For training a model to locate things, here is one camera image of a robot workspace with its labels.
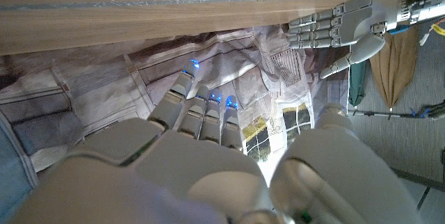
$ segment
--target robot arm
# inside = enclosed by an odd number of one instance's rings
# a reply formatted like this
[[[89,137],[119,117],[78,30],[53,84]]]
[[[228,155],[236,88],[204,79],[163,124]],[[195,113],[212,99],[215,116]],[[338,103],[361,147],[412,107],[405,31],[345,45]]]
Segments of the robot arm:
[[[415,24],[440,15],[445,15],[445,0],[351,0],[289,22],[288,41],[295,49],[351,45],[349,55],[322,71],[324,79],[379,52],[385,45],[382,35],[397,31],[399,22]]]

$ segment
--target wooden table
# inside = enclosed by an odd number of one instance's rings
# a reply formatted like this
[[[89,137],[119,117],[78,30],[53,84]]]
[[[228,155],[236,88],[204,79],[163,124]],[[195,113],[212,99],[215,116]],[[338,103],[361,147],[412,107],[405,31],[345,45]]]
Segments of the wooden table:
[[[344,1],[0,0],[0,55],[286,23]]]

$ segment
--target green umbrella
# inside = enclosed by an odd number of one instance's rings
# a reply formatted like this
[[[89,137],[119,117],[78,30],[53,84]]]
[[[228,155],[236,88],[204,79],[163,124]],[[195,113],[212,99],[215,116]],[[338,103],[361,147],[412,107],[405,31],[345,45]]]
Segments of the green umbrella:
[[[366,61],[352,64],[349,68],[349,104],[357,106],[364,98]]]

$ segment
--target beige umbrella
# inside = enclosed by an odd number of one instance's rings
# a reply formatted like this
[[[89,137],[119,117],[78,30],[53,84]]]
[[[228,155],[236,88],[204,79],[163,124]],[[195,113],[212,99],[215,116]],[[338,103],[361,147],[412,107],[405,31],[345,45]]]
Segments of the beige umbrella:
[[[385,34],[386,44],[370,58],[375,86],[391,109],[414,75],[419,39],[417,28],[396,35]]]

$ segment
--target white robotic hand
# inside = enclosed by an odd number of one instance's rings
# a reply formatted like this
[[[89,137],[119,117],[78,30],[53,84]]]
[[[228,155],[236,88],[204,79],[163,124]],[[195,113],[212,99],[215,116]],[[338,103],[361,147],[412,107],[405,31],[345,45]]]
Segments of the white robotic hand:
[[[414,24],[443,14],[445,0],[351,0],[289,22],[288,41],[294,49],[351,45],[349,55],[322,71],[324,79],[379,52],[384,33],[407,28],[398,29],[398,22]]]
[[[87,137],[50,172],[11,223],[214,223],[272,210],[266,181],[242,152],[234,97],[201,87],[172,130],[199,64],[179,75],[148,120]]]
[[[205,87],[172,130],[197,67],[186,67],[148,120],[125,120],[79,143],[11,223],[421,222],[402,182],[360,142],[341,107],[326,107],[316,128],[295,139],[269,189],[240,152],[233,97],[222,134],[220,93]]]

